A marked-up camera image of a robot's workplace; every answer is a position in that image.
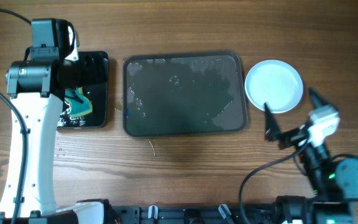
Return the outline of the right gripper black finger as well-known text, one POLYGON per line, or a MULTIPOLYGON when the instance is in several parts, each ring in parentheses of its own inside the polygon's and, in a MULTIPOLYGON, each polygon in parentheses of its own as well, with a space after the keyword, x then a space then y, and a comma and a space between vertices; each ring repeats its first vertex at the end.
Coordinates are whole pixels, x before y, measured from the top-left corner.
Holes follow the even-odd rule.
POLYGON ((265 115, 265 139, 267 141, 278 141, 282 132, 267 102, 264 103, 264 115, 265 115))
POLYGON ((335 105, 333 105, 332 103, 330 103, 328 100, 326 100, 325 98, 323 98, 316 90, 314 90, 313 88, 308 88, 308 94, 309 94, 309 98, 311 101, 311 104, 313 106, 313 109, 318 109, 318 108, 322 108, 324 106, 331 106, 333 107, 335 110, 337 110, 337 107, 335 105))

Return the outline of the blue and yellow sponge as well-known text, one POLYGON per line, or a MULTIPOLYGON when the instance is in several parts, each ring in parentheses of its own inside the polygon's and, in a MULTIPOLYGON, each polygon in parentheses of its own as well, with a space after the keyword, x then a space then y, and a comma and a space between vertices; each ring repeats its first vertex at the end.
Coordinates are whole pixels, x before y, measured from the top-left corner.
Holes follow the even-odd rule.
POLYGON ((71 119, 86 116, 93 112, 92 102, 85 97, 82 87, 76 88, 75 90, 66 90, 65 101, 69 105, 70 112, 68 115, 71 119))

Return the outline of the light blue plate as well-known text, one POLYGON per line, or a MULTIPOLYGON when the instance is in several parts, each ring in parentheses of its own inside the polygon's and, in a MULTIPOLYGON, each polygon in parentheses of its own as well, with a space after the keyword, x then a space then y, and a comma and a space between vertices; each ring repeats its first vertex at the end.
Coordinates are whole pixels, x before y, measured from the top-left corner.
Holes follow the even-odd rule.
POLYGON ((264 104, 268 104, 272 113, 285 113, 299 104, 304 86, 300 74, 290 64, 264 60, 248 71, 244 89, 256 108, 264 110, 264 104))

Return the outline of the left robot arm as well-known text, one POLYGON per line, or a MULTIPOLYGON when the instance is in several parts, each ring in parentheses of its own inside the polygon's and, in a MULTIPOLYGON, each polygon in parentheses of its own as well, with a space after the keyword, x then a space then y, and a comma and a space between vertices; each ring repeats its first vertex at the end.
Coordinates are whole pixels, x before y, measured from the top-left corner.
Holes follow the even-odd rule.
POLYGON ((77 58, 23 60, 11 64, 3 101, 12 111, 12 138, 0 223, 109 223, 114 211, 106 199, 80 200, 58 209, 53 191, 55 135, 67 89, 104 83, 106 52, 77 58))

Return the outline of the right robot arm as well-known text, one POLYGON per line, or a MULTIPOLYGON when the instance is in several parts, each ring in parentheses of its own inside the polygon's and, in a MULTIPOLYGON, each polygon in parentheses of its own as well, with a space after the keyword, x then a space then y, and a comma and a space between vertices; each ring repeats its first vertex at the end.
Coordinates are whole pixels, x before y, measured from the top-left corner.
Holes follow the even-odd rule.
POLYGON ((358 202, 358 156, 332 156, 326 138, 339 126, 339 110, 313 89, 313 109, 299 128, 281 131, 268 104, 265 110, 265 138, 278 142, 280 149, 293 147, 292 159, 299 159, 313 197, 279 196, 276 219, 282 223, 352 223, 352 208, 358 202))

